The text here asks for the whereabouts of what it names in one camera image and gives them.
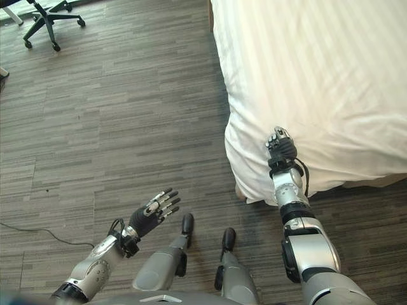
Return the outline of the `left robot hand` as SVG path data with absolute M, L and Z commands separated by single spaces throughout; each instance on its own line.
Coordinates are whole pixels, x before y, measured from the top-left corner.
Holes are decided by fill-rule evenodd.
M 171 187 L 160 191 L 131 215 L 128 226 L 134 230 L 138 238 L 142 238 L 168 216 L 176 213 L 179 210 L 177 204 L 180 200 L 178 191 Z

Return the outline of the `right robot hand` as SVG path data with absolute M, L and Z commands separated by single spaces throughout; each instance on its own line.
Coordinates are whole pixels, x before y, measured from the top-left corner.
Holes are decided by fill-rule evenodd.
M 297 157 L 297 149 L 287 130 L 276 126 L 265 144 L 271 159 L 293 161 Z

